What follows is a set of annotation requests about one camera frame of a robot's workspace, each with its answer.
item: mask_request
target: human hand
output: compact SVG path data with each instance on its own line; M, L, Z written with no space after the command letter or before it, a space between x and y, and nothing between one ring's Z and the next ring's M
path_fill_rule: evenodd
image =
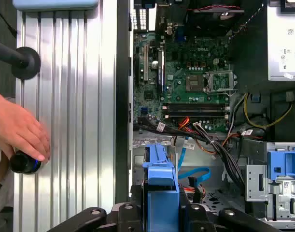
M13 147L39 161L50 156L49 137L36 118L0 95L0 149L10 157Z

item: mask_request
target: cable connector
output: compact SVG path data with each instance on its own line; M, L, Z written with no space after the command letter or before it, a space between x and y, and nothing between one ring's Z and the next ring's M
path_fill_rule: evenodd
M295 101L295 96L292 91L287 91L286 92L286 101L287 102L294 102Z

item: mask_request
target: black cable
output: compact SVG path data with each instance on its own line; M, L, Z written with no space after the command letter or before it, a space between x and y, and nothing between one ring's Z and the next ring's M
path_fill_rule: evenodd
M5 19L5 17L2 15L1 12L0 12L0 17L1 17L2 20L5 22L5 24L7 24L10 33L14 36L14 38L16 38L17 30L14 29L14 28L8 23L8 21Z

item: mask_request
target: red wire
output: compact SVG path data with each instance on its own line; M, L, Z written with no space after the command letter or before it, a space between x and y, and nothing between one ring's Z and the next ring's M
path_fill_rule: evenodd
M226 5L213 5L213 6L205 6L199 9L187 9L188 11L202 11L202 10L206 10L206 9L210 9L210 8L214 8L214 7L223 7L223 8L235 8L235 9L240 9L239 6L226 6Z

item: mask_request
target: metal frame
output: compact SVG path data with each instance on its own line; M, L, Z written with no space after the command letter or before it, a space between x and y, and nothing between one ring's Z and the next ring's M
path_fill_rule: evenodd
M129 13L128 0L117 1L117 53L116 53L116 203L128 201L129 160Z
M115 199L117 0L94 10L21 13L17 46L41 56L41 72L16 80L16 102L51 134L51 160L14 177L14 232L47 231Z

